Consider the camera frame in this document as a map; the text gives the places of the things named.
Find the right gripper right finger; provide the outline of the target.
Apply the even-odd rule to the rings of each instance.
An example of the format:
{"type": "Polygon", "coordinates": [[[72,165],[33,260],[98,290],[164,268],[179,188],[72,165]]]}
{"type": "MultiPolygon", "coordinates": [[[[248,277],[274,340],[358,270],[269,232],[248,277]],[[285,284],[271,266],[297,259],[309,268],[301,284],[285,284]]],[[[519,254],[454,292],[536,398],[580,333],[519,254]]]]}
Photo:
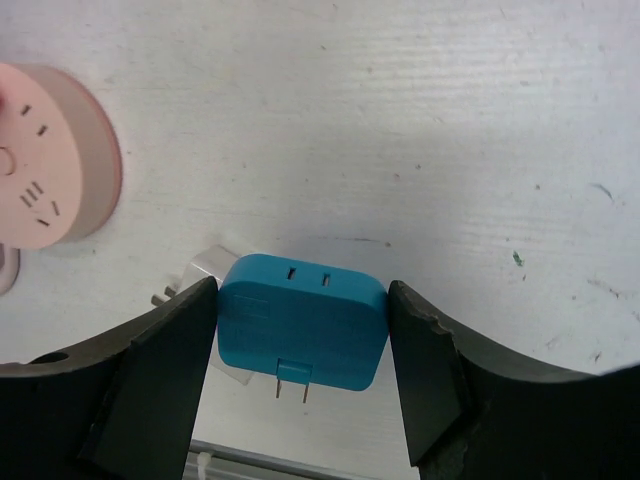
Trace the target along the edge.
{"type": "Polygon", "coordinates": [[[389,329],[410,463],[423,479],[635,479],[639,370],[578,372],[457,322],[402,281],[389,329]]]}

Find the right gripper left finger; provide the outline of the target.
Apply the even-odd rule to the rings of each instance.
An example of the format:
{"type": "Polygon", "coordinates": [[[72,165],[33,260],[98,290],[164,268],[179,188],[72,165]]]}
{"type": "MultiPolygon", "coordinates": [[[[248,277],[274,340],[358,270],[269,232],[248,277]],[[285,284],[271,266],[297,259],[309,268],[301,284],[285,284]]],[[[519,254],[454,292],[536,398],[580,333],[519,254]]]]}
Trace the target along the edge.
{"type": "Polygon", "coordinates": [[[181,478],[217,292],[208,277],[85,341],[2,364],[2,478],[181,478]]]}

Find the blue charger plug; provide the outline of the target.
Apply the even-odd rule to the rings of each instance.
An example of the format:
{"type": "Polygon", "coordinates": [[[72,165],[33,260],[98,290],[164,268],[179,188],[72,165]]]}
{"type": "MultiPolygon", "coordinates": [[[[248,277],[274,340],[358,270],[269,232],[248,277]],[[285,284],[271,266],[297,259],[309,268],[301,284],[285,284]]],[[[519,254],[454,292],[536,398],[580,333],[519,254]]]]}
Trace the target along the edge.
{"type": "Polygon", "coordinates": [[[304,387],[369,388],[389,335],[387,290],[376,278],[267,254],[232,265],[217,313],[226,365],[304,387]]]}

